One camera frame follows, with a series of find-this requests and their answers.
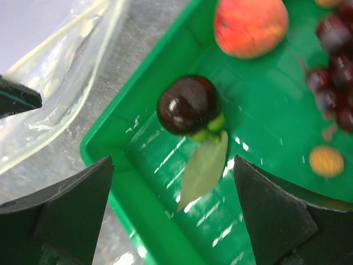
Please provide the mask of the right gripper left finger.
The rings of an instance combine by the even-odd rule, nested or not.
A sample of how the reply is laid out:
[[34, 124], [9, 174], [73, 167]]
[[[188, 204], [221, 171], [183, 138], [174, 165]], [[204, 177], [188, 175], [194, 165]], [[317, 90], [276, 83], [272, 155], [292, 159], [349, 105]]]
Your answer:
[[111, 157], [1, 204], [1, 264], [92, 264], [113, 178]]

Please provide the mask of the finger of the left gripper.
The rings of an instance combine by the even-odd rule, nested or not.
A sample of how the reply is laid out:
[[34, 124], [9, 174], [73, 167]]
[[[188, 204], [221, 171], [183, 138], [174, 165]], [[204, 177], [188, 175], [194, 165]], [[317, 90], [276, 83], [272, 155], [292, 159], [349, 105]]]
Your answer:
[[1, 75], [1, 118], [39, 109], [42, 98], [37, 91], [18, 82], [5, 79]]

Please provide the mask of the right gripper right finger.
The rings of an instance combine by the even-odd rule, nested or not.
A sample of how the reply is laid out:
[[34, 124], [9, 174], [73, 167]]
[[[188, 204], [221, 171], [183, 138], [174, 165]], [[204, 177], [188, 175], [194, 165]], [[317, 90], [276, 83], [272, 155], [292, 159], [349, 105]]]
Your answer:
[[236, 155], [234, 181], [257, 264], [352, 264], [352, 203]]

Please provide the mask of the clear dotted zip bag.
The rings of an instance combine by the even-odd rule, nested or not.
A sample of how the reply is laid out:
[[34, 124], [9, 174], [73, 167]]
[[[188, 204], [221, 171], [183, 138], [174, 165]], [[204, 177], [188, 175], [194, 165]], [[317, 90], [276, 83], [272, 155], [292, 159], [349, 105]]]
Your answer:
[[125, 22], [129, 1], [2, 1], [1, 74], [41, 95], [42, 107], [1, 119], [1, 172], [74, 120]]

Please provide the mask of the dark red grape bunch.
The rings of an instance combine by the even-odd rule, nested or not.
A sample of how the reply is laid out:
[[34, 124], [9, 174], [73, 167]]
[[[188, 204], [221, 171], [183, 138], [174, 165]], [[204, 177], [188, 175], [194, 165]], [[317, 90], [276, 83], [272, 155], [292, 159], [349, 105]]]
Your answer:
[[352, 1], [340, 1], [336, 13], [324, 18], [315, 34], [329, 54], [328, 67], [308, 70], [300, 63], [317, 108], [323, 118], [333, 121], [322, 132], [323, 139], [330, 141], [339, 129], [352, 133]]

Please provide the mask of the dark purple mangosteen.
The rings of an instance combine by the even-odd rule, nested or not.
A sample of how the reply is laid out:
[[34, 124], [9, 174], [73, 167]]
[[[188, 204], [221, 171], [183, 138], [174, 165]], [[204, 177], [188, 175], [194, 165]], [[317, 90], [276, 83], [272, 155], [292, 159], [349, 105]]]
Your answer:
[[196, 142], [215, 136], [225, 124], [218, 90], [197, 74], [175, 80], [159, 97], [156, 112], [168, 132]]

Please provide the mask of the red peach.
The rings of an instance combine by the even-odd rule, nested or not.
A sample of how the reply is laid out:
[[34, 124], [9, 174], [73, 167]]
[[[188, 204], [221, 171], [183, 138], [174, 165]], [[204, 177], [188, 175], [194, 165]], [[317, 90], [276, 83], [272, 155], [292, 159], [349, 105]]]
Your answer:
[[273, 50], [289, 25], [283, 1], [218, 1], [213, 31], [218, 47], [239, 59], [254, 59]]

